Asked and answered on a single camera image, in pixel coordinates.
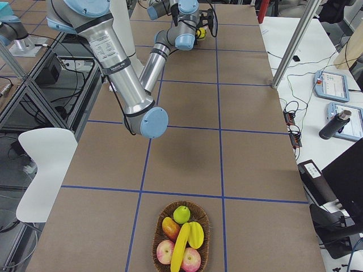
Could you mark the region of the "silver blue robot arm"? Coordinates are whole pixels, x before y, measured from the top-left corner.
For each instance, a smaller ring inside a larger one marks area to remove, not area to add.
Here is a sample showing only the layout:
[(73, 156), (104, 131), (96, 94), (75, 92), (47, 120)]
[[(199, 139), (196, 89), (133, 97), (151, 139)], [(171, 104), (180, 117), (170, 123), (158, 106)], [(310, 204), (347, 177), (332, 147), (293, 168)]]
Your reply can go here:
[(156, 81), (170, 55), (171, 48), (191, 50), (200, 21), (198, 1), (162, 1), (147, 9), (151, 19), (171, 12), (174, 24), (155, 35), (146, 65), (138, 74), (123, 46), (132, 35), (119, 38), (114, 18), (125, 20), (121, 25), (130, 30), (127, 10), (111, 10), (111, 1), (47, 1), (48, 26), (87, 40), (100, 68), (112, 88), (121, 95), (125, 108), (124, 124), (131, 134), (158, 138), (167, 129), (168, 114), (156, 106), (151, 95)]
[(146, 1), (148, 6), (146, 11), (151, 20), (159, 19), (165, 15), (177, 18), (179, 15), (177, 0), (150, 0)]

